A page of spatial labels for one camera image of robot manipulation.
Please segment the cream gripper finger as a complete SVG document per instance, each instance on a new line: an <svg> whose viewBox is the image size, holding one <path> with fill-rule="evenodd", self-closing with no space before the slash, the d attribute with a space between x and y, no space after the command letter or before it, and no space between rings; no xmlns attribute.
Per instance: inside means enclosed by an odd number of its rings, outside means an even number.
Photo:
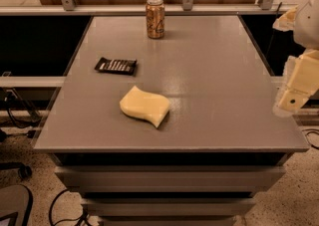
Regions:
<svg viewBox="0 0 319 226"><path fill-rule="evenodd" d="M292 31L294 29L296 12L297 7L289 9L275 20L272 28L282 32Z"/></svg>
<svg viewBox="0 0 319 226"><path fill-rule="evenodd" d="M319 51L306 50L298 58L289 56L275 98L274 114L291 116L297 113L318 90Z"/></svg>

